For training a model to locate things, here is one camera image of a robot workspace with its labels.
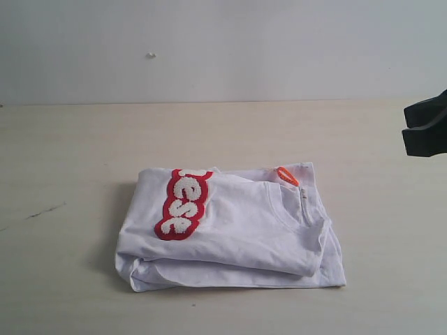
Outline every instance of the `red lettering patch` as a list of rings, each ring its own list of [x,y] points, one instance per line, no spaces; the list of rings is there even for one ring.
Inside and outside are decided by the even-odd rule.
[[[173,170],[163,205],[163,219],[158,222],[155,234],[165,241],[186,239],[196,230],[205,213],[208,197],[207,179],[211,171]]]

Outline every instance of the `white letter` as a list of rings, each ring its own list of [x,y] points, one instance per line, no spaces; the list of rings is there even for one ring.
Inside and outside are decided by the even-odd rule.
[[[171,225],[174,225],[174,231],[177,234],[182,234],[191,225],[191,221],[187,218],[170,218],[161,224],[161,231],[164,234],[169,234]]]
[[[184,177],[187,174],[192,174],[193,176],[203,177],[207,174],[207,170],[182,170],[179,171],[179,176]]]
[[[181,200],[174,200],[169,206],[169,214],[171,216],[185,215],[187,218],[195,216],[198,212],[197,205],[193,202],[182,204]]]
[[[183,177],[174,185],[174,195],[178,199],[183,199],[183,190],[186,198],[190,201],[196,201],[202,195],[202,189],[197,181],[192,177]]]

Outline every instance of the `table surface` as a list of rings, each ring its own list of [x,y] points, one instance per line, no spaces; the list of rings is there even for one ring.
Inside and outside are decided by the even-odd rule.
[[[0,109],[0,334],[447,334],[447,155],[406,156],[422,100]],[[113,255],[137,173],[314,162],[340,289],[134,293]]]

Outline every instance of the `folded t-shirt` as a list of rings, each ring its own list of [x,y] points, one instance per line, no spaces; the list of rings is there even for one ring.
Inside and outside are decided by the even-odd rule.
[[[118,272],[137,291],[345,285],[313,167],[289,170],[299,187],[274,169],[141,172],[119,236]]]

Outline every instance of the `black object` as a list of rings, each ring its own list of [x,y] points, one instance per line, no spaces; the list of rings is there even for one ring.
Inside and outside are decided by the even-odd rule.
[[[407,155],[447,153],[447,90],[405,108],[404,113],[409,127],[402,131]]]

